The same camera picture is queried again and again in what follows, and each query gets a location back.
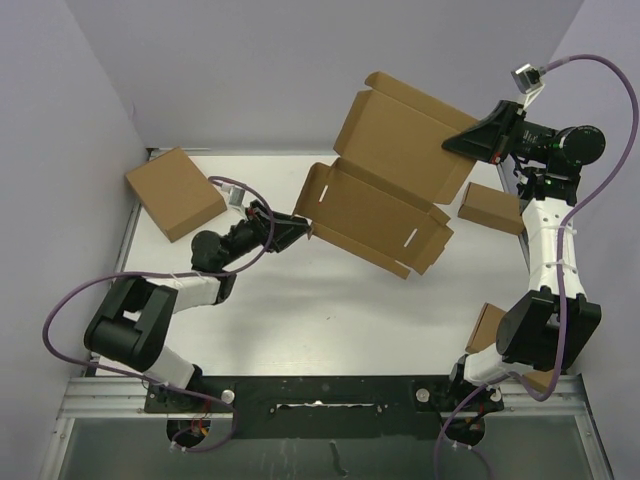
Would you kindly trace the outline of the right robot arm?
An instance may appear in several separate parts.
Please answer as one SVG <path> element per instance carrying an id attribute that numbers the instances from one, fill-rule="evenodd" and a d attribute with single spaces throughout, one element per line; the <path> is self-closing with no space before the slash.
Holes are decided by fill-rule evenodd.
<path id="1" fill-rule="evenodd" d="M 494 342 L 462 356 L 444 385 L 446 400 L 464 409 L 480 385 L 532 371 L 558 376 L 575 362 L 602 311 L 579 278 L 569 214 L 581 169 L 598 160 L 606 141 L 594 126 L 553 129 L 525 119 L 523 105 L 502 100 L 484 119 L 445 140 L 447 151 L 497 165 L 510 157 L 522 174 L 517 191 L 528 244 L 525 295 L 500 320 Z"/>

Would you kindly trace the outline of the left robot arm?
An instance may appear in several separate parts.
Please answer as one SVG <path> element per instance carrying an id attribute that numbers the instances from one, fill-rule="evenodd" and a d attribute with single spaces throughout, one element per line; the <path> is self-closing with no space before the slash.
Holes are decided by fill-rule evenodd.
<path id="1" fill-rule="evenodd" d="M 279 253 L 310 231 L 299 216 L 269 213 L 255 200 L 225 235 L 198 232 L 191 241 L 193 276 L 116 280 L 89 323 L 84 346 L 163 385 L 182 411 L 202 401 L 202 370 L 165 345 L 172 316 L 228 299 L 237 276 L 225 268 L 258 247 Z"/>

